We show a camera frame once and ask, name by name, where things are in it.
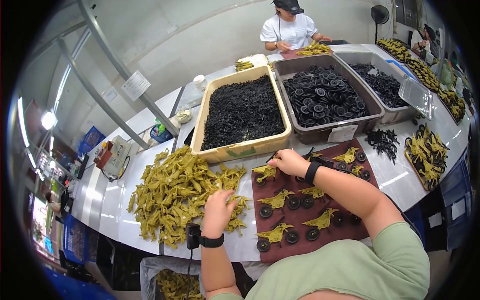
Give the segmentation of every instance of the white jar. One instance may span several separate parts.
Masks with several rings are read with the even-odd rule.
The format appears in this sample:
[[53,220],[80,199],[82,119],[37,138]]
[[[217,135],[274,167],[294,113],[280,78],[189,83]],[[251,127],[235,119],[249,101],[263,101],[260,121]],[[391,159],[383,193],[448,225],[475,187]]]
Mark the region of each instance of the white jar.
[[203,75],[198,75],[197,77],[195,77],[193,79],[193,83],[195,84],[197,89],[202,93],[205,91],[205,89],[207,87],[207,80],[205,79],[205,76],[203,76]]

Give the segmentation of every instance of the white table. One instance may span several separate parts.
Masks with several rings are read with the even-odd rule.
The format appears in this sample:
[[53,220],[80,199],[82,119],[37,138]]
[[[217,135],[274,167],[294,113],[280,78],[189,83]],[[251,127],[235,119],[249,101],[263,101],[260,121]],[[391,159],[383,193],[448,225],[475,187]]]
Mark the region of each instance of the white table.
[[[372,51],[379,54],[384,59],[392,59],[390,54],[386,53],[376,45],[337,45],[331,46],[331,48],[333,51]],[[269,58],[271,60],[279,60],[281,59],[281,56],[275,54],[269,56]],[[206,75],[205,77],[207,80],[213,80],[215,78],[231,74],[234,71],[234,67],[230,66],[213,74]],[[193,83],[186,85],[183,94],[180,94],[179,88],[158,100],[157,105],[160,107],[169,107],[172,102],[175,102],[175,99],[177,99],[179,95],[180,100],[177,101],[178,105],[187,104],[198,100],[202,97],[202,95],[196,92],[196,88],[193,88],[195,88]],[[447,168],[442,176],[443,178],[448,173],[449,168],[452,167],[460,158],[468,145],[470,116],[465,115],[462,122],[459,125],[456,125],[447,109],[440,102],[436,95],[433,96],[433,104],[435,106],[433,121],[426,121],[426,119],[422,119],[419,121],[419,124],[421,122],[428,122],[429,128],[433,132],[438,132],[442,138],[442,141],[450,148],[447,153]],[[89,167],[85,171],[79,187],[77,188],[75,197],[76,200],[74,201],[72,208],[72,215],[100,233],[132,247],[154,254],[162,253],[171,256],[189,258],[190,251],[187,251],[186,244],[179,245],[177,250],[172,250],[170,247],[163,248],[163,244],[160,244],[159,246],[156,241],[145,241],[139,237],[139,224],[135,222],[133,214],[128,214],[125,209],[128,205],[128,201],[130,199],[131,192],[134,190],[135,184],[140,183],[139,178],[141,177],[145,165],[153,162],[156,153],[163,151],[165,148],[172,150],[174,143],[176,143],[177,147],[183,145],[183,141],[185,140],[186,136],[195,126],[198,110],[199,107],[193,109],[194,118],[189,123],[184,124],[181,127],[178,140],[171,140],[138,155],[133,155],[130,165],[121,180],[108,182],[101,174],[99,169],[94,166]],[[135,132],[144,131],[146,128],[153,125],[153,122],[150,121],[150,119],[154,119],[154,117],[153,115],[147,116],[148,113],[141,112],[137,114],[130,121],[128,121],[127,124],[130,124],[132,127],[136,126],[136,124],[139,124],[138,128],[135,127]],[[427,191],[423,189],[420,181],[415,175],[415,171],[402,153],[403,141],[408,136],[411,136],[418,127],[415,126],[411,121],[405,121],[403,123],[393,125],[379,125],[378,128],[382,130],[395,130],[395,133],[398,135],[397,138],[401,144],[398,147],[398,159],[396,160],[395,165],[393,165],[392,162],[389,161],[385,156],[377,156],[376,151],[374,151],[372,147],[364,141],[364,135],[358,136],[357,138],[368,157],[379,188],[383,192],[389,194],[398,204],[398,206],[405,211],[415,205],[427,194]],[[107,139],[118,134],[123,136],[122,134],[124,133],[121,131],[115,131],[109,135]],[[307,153],[312,146],[315,147],[315,150],[321,150],[334,145],[336,144],[318,143],[304,145],[299,142],[298,138],[294,134],[289,138],[289,147],[293,148],[300,154]],[[136,153],[136,151],[133,152],[135,147],[138,149],[138,145],[134,145],[131,153]],[[245,167],[249,169],[264,165],[265,161],[270,156],[271,154],[253,156],[229,161],[226,162],[225,165],[231,168],[235,166],[235,164],[241,165],[244,163]],[[244,175],[240,180],[240,187],[237,194],[252,198],[252,184],[249,172],[247,172],[247,174]],[[250,223],[247,224],[248,227],[246,229],[242,230],[243,237],[240,237],[237,231],[227,234],[225,237],[227,241],[226,245],[229,245],[227,247],[228,255],[233,261],[248,262],[260,260],[260,255],[255,247],[257,242],[257,238],[254,235],[254,233],[256,233],[256,225],[252,223],[254,221],[254,207],[251,202],[248,204],[251,210],[245,209],[245,211],[247,212],[247,218]],[[193,257],[199,259],[199,253],[194,251]]]

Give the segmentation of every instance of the brown mat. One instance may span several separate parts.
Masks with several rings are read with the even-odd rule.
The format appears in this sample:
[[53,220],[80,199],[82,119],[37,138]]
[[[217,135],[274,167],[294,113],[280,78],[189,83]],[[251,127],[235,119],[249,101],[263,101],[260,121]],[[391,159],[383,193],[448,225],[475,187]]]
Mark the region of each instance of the brown mat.
[[[353,139],[351,141],[343,142],[340,145],[334,147],[323,149],[321,151],[315,151],[315,153],[322,153],[323,158],[332,160],[333,157],[344,154],[349,146],[360,148],[359,151],[363,151],[358,140]],[[368,158],[364,162],[356,162],[357,165],[364,166],[364,169],[370,171],[371,178],[369,183],[373,184],[375,187],[378,188],[378,184],[375,180],[375,176],[373,175],[373,171],[370,167],[370,163],[368,162]],[[299,233],[299,240],[294,244],[290,244],[285,240],[286,235],[284,232],[282,241],[280,242],[282,247],[280,247],[280,243],[274,242],[270,245],[270,249],[267,252],[260,252],[260,259],[263,263],[274,263],[282,258],[292,255],[310,253],[335,240],[361,240],[369,236],[367,229],[363,225],[363,222],[356,226],[350,224],[349,217],[351,213],[345,208],[343,208],[336,201],[332,201],[329,207],[337,208],[340,210],[339,212],[335,212],[334,215],[342,213],[343,216],[346,217],[343,222],[343,226],[335,227],[331,223],[329,228],[324,228],[320,230],[319,237],[316,240],[307,240],[305,237],[306,232],[309,229],[316,227],[302,225],[302,223],[319,217],[318,213],[324,207],[325,203],[327,203],[331,199],[330,196],[326,194],[322,198],[315,199],[313,207],[309,209],[305,209],[300,206],[296,210],[291,210],[287,206],[288,199],[286,199],[285,205],[283,207],[283,212],[281,211],[281,209],[274,209],[272,215],[269,218],[263,218],[262,216],[260,216],[260,207],[262,207],[264,204],[257,201],[258,199],[275,196],[274,192],[279,190],[284,184],[286,184],[285,189],[295,192],[295,195],[290,196],[296,196],[298,199],[302,199],[306,195],[299,193],[298,190],[308,188],[309,185],[305,182],[296,181],[295,177],[293,176],[288,176],[277,172],[275,181],[273,180],[273,177],[269,177],[266,179],[267,183],[264,186],[259,187],[255,184],[255,182],[253,182],[253,178],[256,175],[258,175],[258,173],[252,171],[253,199],[255,205],[257,232],[271,230],[271,226],[278,222],[281,217],[285,216],[285,219],[283,219],[282,222],[294,226],[293,228],[288,228],[287,230],[294,229]]]
[[297,52],[298,51],[304,51],[304,50],[305,50],[305,48],[292,49],[292,50],[289,50],[289,51],[280,52],[280,54],[283,56],[283,58],[285,58],[287,60],[287,59],[292,59],[292,58],[296,58],[296,57],[303,57],[303,55],[299,55],[299,54],[297,54]]

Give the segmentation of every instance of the green t-shirt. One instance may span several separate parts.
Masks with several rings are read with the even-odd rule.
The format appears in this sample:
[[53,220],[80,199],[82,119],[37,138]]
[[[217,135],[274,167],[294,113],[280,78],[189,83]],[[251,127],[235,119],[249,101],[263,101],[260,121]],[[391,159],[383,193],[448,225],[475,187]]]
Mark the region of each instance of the green t-shirt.
[[[368,300],[424,299],[430,262],[419,237],[406,222],[384,228],[369,248],[357,240],[337,240],[320,249],[271,265],[247,295],[250,299],[299,299],[330,289]],[[232,293],[211,300],[241,300]]]

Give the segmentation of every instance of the black wristband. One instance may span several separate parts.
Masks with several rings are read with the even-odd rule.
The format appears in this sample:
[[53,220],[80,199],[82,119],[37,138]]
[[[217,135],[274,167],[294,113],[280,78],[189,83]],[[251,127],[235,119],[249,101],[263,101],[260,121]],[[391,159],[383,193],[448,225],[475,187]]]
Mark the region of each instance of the black wristband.
[[317,161],[313,161],[310,163],[307,169],[307,174],[305,174],[306,183],[308,183],[309,185],[313,185],[313,179],[315,178],[315,173],[317,172],[317,169],[320,166],[321,164]]
[[223,245],[223,234],[221,237],[219,237],[218,239],[209,239],[209,238],[206,238],[206,237],[202,237],[202,236],[199,236],[198,237],[198,243],[202,246],[204,246],[205,248],[217,248],[217,247],[220,247],[221,245]]

